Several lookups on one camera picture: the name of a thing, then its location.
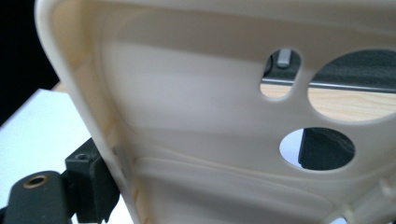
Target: circular hole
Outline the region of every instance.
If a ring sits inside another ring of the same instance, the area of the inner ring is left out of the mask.
[[[260,86],[262,94],[272,98],[288,94],[300,64],[300,56],[292,49],[280,49],[271,54],[267,59],[262,76]]]
[[[84,160],[88,159],[88,156],[87,156],[87,154],[78,154],[76,156],[76,159],[84,161]]]
[[[325,65],[308,90],[322,115],[344,121],[384,118],[396,112],[396,52],[363,50]]]
[[[46,175],[37,175],[23,183],[26,189],[35,189],[47,183],[48,177]]]
[[[338,217],[329,224],[347,224],[347,220],[344,217]]]
[[[347,165],[355,155],[344,134],[327,128],[306,128],[289,133],[280,143],[282,157],[296,167],[327,171]]]

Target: white surface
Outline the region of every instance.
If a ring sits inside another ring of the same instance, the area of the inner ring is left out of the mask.
[[[36,91],[0,130],[0,207],[25,176],[62,173],[64,159],[90,137],[67,93]],[[120,198],[109,223],[132,223],[122,204]]]
[[[297,167],[302,167],[298,162],[298,157],[300,155],[303,132],[304,129],[300,129],[289,133],[284,139],[282,139],[279,146],[282,157]]]
[[[395,14],[389,0],[38,0],[35,17],[136,224],[373,224],[396,213],[396,116],[340,122],[306,93],[334,58],[396,49]],[[302,64],[274,100],[260,82],[282,48]],[[279,144],[306,127],[345,134],[356,156],[292,167]]]

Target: plastic molded part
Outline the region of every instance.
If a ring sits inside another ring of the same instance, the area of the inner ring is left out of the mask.
[[[38,34],[135,224],[386,223],[396,214],[396,115],[327,119],[307,88],[326,63],[396,48],[396,2],[38,0]],[[263,58],[295,49],[290,93],[258,88]],[[288,133],[347,136],[353,160],[294,168]]]

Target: screw hole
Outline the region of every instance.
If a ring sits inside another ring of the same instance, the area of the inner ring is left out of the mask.
[[[85,161],[85,160],[88,159],[88,155],[87,155],[87,154],[78,154],[78,155],[76,156],[76,159]]]
[[[23,187],[26,189],[35,189],[47,183],[48,177],[46,175],[37,175],[30,178],[28,181],[23,183]]]

